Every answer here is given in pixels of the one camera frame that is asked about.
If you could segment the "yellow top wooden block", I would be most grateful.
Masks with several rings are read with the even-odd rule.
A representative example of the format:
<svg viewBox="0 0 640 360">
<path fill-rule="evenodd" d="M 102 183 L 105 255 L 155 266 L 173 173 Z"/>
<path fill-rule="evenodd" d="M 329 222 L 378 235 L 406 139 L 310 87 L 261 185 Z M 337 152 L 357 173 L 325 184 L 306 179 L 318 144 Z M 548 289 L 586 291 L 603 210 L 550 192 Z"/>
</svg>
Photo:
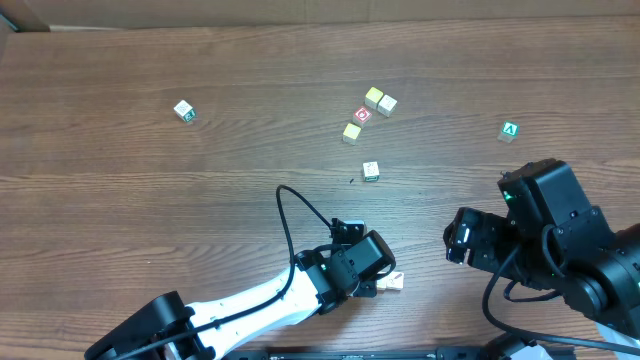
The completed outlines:
<svg viewBox="0 0 640 360">
<path fill-rule="evenodd" d="M 387 289 L 387 278 L 384 277 L 376 281 L 376 289 L 378 291 L 384 291 Z"/>
</svg>

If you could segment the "white block with red stroke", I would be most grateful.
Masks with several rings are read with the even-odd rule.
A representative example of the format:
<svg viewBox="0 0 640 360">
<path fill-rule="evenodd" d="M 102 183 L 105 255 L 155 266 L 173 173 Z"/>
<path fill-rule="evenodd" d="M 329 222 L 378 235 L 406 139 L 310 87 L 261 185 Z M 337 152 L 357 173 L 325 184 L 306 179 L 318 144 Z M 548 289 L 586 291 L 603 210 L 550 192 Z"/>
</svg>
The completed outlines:
<svg viewBox="0 0 640 360">
<path fill-rule="evenodd" d="M 386 277 L 386 288 L 400 291 L 404 288 L 404 279 L 405 274 L 403 272 L 392 272 Z"/>
</svg>

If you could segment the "white block with green edge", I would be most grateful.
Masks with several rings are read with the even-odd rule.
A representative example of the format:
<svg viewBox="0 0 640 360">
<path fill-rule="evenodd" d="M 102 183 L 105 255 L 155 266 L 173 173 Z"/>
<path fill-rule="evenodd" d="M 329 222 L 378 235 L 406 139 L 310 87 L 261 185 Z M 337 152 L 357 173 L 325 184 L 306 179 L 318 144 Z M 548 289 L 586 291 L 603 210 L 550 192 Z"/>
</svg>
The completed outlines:
<svg viewBox="0 0 640 360">
<path fill-rule="evenodd" d="M 373 162 L 365 162 L 363 164 L 363 180 L 365 182 L 376 182 L 380 178 L 379 166 L 378 163 Z"/>
</svg>

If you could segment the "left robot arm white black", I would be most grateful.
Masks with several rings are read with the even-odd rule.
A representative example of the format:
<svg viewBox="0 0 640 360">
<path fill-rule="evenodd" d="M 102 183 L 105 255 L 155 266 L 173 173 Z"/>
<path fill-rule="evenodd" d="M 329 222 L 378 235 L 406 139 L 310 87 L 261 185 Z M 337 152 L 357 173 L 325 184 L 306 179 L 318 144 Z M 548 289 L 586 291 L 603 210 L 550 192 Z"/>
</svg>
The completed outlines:
<svg viewBox="0 0 640 360">
<path fill-rule="evenodd" d="M 272 280 L 223 299 L 186 304 L 175 291 L 156 297 L 84 354 L 87 359 L 221 359 L 271 330 L 342 305 L 390 273 L 395 258 L 370 231 L 353 244 L 305 250 Z"/>
</svg>

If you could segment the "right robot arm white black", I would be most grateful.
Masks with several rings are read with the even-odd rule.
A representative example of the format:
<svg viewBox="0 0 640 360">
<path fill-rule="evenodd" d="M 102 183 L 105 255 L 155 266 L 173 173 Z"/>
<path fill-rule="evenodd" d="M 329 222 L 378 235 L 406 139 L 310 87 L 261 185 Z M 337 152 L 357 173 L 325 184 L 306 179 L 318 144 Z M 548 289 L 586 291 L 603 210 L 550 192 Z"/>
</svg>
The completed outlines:
<svg viewBox="0 0 640 360">
<path fill-rule="evenodd" d="M 506 172 L 497 183 L 506 216 L 460 208 L 443 233 L 448 261 L 491 273 L 482 312 L 502 335 L 475 351 L 477 359 L 515 359 L 545 343 L 639 354 L 639 228 L 614 232 L 592 205 L 570 166 L 553 158 Z M 503 296 L 516 284 L 540 291 L 540 300 L 563 298 L 595 322 L 601 340 L 551 335 L 508 325 L 490 311 L 501 278 Z"/>
</svg>

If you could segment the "green letter wooden block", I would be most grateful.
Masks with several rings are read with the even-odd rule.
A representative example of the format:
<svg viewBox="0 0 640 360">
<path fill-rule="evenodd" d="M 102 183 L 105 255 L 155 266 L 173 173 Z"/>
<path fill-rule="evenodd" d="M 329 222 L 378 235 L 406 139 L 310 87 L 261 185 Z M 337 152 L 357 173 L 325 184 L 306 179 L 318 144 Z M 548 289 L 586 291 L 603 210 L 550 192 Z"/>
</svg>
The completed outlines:
<svg viewBox="0 0 640 360">
<path fill-rule="evenodd" d="M 520 126 L 518 124 L 505 121 L 501 127 L 497 139 L 501 142 L 511 143 L 517 138 L 519 129 Z"/>
</svg>

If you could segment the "yellow block near centre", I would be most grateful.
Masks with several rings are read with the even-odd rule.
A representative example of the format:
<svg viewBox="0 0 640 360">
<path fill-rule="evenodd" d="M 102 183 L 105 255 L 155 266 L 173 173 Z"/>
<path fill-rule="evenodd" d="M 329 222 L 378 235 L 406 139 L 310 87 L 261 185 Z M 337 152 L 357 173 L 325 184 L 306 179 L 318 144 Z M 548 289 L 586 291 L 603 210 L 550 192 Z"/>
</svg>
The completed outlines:
<svg viewBox="0 0 640 360">
<path fill-rule="evenodd" d="M 345 143 L 348 143 L 350 145 L 355 145 L 357 143 L 357 140 L 359 138 L 361 131 L 362 131 L 361 127 L 359 127 L 358 125 L 355 125 L 354 123 L 349 123 L 346 125 L 343 131 L 342 139 Z"/>
</svg>

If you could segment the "white block at top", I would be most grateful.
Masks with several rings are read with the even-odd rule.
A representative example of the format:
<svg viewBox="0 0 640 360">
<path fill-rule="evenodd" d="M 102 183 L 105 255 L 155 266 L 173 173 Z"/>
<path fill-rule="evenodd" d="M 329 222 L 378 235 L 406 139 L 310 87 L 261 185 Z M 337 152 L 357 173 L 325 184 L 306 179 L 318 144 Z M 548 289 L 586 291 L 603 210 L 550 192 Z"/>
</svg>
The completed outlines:
<svg viewBox="0 0 640 360">
<path fill-rule="evenodd" d="M 390 117 L 397 107 L 397 100 L 385 94 L 378 102 L 377 111 L 385 117 Z"/>
</svg>

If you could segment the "red circle wooden block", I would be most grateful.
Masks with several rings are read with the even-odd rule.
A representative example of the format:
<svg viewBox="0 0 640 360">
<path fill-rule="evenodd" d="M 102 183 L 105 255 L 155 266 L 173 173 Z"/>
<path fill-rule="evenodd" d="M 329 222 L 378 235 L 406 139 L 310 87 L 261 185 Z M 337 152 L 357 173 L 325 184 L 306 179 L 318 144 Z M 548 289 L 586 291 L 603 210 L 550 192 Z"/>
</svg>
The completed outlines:
<svg viewBox="0 0 640 360">
<path fill-rule="evenodd" d="M 371 120 L 373 114 L 366 106 L 360 106 L 354 111 L 352 122 L 360 128 L 365 127 Z"/>
</svg>

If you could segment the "yellow block at top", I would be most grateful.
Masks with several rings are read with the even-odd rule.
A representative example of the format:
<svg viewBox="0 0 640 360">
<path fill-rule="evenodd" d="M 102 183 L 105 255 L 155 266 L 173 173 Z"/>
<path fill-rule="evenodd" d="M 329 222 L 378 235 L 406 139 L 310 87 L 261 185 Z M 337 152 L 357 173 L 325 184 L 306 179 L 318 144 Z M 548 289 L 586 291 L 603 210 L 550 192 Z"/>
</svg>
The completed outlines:
<svg viewBox="0 0 640 360">
<path fill-rule="evenodd" d="M 383 96 L 384 96 L 383 91 L 379 90 L 376 87 L 371 87 L 365 95 L 364 104 L 367 107 L 373 110 L 376 110 L 378 107 L 378 103 L 381 101 Z"/>
</svg>

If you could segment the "white block with green side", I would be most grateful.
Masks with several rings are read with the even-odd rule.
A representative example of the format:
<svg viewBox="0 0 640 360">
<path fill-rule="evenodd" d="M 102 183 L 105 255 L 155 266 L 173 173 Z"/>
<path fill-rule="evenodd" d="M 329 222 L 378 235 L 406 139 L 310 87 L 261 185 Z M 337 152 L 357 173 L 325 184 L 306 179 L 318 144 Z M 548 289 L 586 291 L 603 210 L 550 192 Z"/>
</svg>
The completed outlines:
<svg viewBox="0 0 640 360">
<path fill-rule="evenodd" d="M 196 117 L 196 111 L 187 101 L 181 100 L 174 106 L 174 112 L 185 122 L 190 123 Z"/>
</svg>

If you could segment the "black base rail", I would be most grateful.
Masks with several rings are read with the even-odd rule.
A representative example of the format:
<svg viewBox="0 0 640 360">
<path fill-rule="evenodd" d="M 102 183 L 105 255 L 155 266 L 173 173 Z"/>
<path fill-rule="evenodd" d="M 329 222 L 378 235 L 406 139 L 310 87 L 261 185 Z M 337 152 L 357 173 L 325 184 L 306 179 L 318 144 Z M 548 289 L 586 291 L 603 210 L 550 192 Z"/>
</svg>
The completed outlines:
<svg viewBox="0 0 640 360">
<path fill-rule="evenodd" d="M 223 360 L 489 360 L 480 347 L 444 347 L 422 351 L 269 352 L 233 351 Z"/>
</svg>

